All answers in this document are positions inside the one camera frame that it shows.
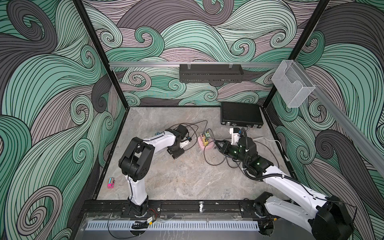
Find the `yellow charger adapter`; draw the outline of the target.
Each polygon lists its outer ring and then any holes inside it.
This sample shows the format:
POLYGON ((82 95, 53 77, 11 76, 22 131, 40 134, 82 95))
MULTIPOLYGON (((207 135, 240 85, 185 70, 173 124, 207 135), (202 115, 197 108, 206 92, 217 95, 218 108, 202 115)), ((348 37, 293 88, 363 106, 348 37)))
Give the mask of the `yellow charger adapter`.
POLYGON ((205 135, 203 135, 201 138, 202 138, 203 146, 207 146, 209 144, 209 140, 207 140, 207 138, 205 138, 205 135))

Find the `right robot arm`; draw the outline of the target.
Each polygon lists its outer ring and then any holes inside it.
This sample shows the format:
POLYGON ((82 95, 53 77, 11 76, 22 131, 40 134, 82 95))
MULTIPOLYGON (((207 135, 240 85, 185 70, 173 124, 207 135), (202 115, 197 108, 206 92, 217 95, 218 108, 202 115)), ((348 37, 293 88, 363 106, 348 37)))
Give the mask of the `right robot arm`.
POLYGON ((265 182, 291 199, 287 202, 268 192, 256 199, 257 214, 268 219, 268 228, 270 217, 275 216, 303 228, 317 240, 347 240, 353 234, 354 217, 347 210, 348 203, 306 187, 260 156, 244 128, 231 128, 230 134, 230 141, 213 141, 220 153, 241 163, 249 179, 265 182))

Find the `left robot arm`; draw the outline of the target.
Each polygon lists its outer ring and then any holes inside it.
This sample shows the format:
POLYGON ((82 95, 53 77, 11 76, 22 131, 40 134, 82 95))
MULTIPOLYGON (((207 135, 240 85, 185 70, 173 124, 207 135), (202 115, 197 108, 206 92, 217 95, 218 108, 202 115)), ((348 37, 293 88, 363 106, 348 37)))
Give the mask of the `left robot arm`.
POLYGON ((187 127, 179 125, 176 129, 166 129, 159 135, 149 138, 133 138, 119 160, 119 168, 130 187, 130 210, 137 216, 147 212, 149 197, 145 187, 145 176, 149 172, 155 153, 166 149, 177 159, 184 154, 184 147, 192 139, 187 127))

